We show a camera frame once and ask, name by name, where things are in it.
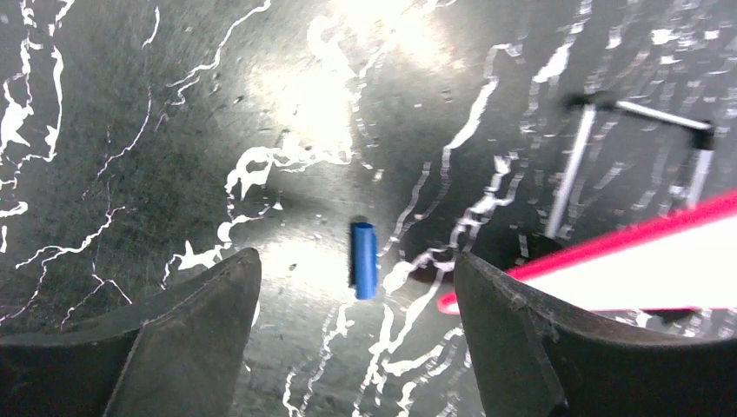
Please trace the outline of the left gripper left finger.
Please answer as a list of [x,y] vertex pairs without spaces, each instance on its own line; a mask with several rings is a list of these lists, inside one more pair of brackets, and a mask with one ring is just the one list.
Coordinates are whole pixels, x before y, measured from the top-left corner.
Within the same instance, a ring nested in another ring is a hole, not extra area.
[[68,331],[4,336],[2,415],[227,415],[261,283],[246,248]]

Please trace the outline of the pink framed whiteboard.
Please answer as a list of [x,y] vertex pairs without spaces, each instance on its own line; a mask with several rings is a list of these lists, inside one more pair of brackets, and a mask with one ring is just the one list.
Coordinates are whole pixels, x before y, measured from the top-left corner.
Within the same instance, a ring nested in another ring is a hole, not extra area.
[[563,249],[508,274],[589,311],[732,308],[736,194]]

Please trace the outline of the blue marker cap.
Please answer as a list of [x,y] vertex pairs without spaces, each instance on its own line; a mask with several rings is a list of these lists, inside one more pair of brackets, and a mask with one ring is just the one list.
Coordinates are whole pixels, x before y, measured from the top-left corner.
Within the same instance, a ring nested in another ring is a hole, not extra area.
[[351,254],[355,298],[371,300],[378,284],[376,236],[371,223],[356,222],[352,225]]

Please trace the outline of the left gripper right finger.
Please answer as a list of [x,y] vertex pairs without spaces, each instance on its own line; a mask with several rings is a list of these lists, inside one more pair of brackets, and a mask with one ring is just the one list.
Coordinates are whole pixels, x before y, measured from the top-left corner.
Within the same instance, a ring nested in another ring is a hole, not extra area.
[[736,342],[665,334],[575,307],[473,254],[455,292],[488,416],[733,416]]

